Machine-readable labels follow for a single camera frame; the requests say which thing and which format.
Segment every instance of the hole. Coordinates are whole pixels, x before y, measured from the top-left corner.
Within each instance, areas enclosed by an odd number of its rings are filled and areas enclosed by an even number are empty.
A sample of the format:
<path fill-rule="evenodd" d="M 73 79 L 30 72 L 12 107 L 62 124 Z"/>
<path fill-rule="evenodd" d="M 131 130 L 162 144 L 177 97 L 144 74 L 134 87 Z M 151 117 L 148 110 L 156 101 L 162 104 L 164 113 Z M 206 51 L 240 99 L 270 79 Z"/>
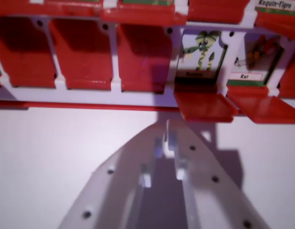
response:
<path fill-rule="evenodd" d="M 37 21 L 37 25 L 38 25 L 39 27 L 42 27 L 42 21 L 41 21 L 41 20 L 38 20 L 38 21 Z"/>
<path fill-rule="evenodd" d="M 171 34 L 172 32 L 173 32 L 172 28 L 168 28 L 168 29 L 167 29 L 167 33 L 168 33 L 168 34 Z"/>
<path fill-rule="evenodd" d="M 245 228 L 252 228 L 252 224 L 251 224 L 250 221 L 248 221 L 248 220 L 244 220 L 244 222 L 243 222 L 243 226 L 244 226 Z"/>
<path fill-rule="evenodd" d="M 217 176 L 213 176 L 211 179 L 214 183 L 218 183 L 220 181 L 220 179 Z"/>
<path fill-rule="evenodd" d="M 113 169 L 109 169 L 108 171 L 107 171 L 107 174 L 109 174 L 109 175 L 112 175 L 114 173 L 114 170 Z"/>
<path fill-rule="evenodd" d="M 108 25 L 107 24 L 103 24 L 103 30 L 108 30 Z"/>
<path fill-rule="evenodd" d="M 84 219 L 88 219 L 91 217 L 91 212 L 90 211 L 84 211 L 83 212 L 83 218 Z"/>

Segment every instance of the guess who game board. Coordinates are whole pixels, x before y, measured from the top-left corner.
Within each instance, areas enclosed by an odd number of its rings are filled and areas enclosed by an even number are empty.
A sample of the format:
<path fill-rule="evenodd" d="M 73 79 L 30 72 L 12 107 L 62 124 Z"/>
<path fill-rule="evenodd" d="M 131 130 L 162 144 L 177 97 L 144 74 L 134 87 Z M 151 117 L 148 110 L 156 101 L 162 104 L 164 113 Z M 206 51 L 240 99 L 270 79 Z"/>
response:
<path fill-rule="evenodd" d="M 227 84 L 265 85 L 280 58 L 280 53 L 279 36 L 246 34 Z"/>
<path fill-rule="evenodd" d="M 209 79 L 215 83 L 226 49 L 220 31 L 184 33 L 176 79 L 198 82 Z"/>

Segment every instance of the red plastic tile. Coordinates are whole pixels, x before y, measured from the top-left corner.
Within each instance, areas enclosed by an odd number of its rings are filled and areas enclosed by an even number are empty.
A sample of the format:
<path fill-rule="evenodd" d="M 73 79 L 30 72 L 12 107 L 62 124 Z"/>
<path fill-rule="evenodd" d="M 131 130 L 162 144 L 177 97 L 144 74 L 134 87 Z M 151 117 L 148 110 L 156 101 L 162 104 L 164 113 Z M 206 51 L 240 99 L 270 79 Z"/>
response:
<path fill-rule="evenodd" d="M 163 28 L 119 25 L 117 43 L 122 91 L 163 93 L 172 52 Z"/>
<path fill-rule="evenodd" d="M 240 23 L 249 0 L 190 0 L 189 21 Z"/>
<path fill-rule="evenodd" d="M 175 92 L 176 102 L 186 121 L 232 122 L 238 114 L 221 94 Z"/>
<path fill-rule="evenodd" d="M 228 98 L 255 123 L 295 124 L 293 107 L 275 96 L 267 96 L 266 88 L 251 88 L 230 86 Z"/>
<path fill-rule="evenodd" d="M 295 99 L 295 53 L 280 81 L 279 97 Z"/>
<path fill-rule="evenodd" d="M 121 24 L 154 26 L 184 25 L 187 22 L 187 16 L 175 13 L 174 4 L 170 6 L 130 4 L 121 0 L 117 8 L 103 10 L 101 19 Z"/>
<path fill-rule="evenodd" d="M 0 0 L 0 16 L 11 14 L 100 16 L 103 1 L 45 0 L 43 4 L 32 4 L 29 0 Z"/>
<path fill-rule="evenodd" d="M 95 21 L 55 19 L 49 23 L 68 88 L 110 90 L 109 37 Z"/>
<path fill-rule="evenodd" d="M 295 40 L 295 16 L 258 11 L 255 25 Z"/>
<path fill-rule="evenodd" d="M 55 87 L 46 35 L 28 18 L 0 18 L 0 61 L 13 86 Z"/>

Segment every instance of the cartoon creature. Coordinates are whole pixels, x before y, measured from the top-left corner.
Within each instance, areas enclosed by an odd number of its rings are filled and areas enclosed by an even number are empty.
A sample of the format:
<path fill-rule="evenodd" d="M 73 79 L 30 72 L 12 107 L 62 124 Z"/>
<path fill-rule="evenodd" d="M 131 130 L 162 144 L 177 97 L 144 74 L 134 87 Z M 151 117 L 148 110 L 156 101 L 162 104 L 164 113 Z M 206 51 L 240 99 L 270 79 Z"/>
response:
<path fill-rule="evenodd" d="M 253 49 L 246 54 L 245 60 L 239 60 L 237 57 L 234 65 L 237 67 L 248 66 L 248 69 L 253 69 L 254 65 L 261 58 L 272 55 L 279 48 L 276 37 L 266 40 L 264 35 L 261 35 L 259 40 L 254 45 Z"/>
<path fill-rule="evenodd" d="M 220 35 L 220 32 L 218 32 L 218 31 L 211 31 L 209 33 L 207 33 L 206 31 L 200 32 L 195 39 L 197 46 L 185 48 L 184 52 L 183 52 L 184 56 L 183 56 L 183 59 L 181 62 L 184 63 L 184 58 L 187 54 L 189 55 L 189 54 L 195 52 L 196 50 L 199 50 L 200 51 L 200 58 L 199 58 L 196 70 L 201 69 L 201 66 L 204 62 L 207 52 L 209 51 L 211 46 L 216 42 L 219 35 Z M 214 52 L 212 52 L 211 55 L 209 56 L 207 71 L 211 69 L 213 60 L 214 60 Z"/>

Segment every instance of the white surface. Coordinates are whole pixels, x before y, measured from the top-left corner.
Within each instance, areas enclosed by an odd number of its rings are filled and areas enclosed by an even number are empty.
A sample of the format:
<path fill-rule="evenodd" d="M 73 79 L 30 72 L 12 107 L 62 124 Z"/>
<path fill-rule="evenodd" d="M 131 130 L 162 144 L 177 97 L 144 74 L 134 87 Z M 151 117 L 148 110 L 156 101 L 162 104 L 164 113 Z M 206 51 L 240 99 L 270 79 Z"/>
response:
<path fill-rule="evenodd" d="M 295 101 L 289 101 L 295 107 Z M 0 229 L 56 229 L 91 173 L 177 113 L 0 110 Z M 295 228 L 295 125 L 191 124 L 272 229 Z"/>

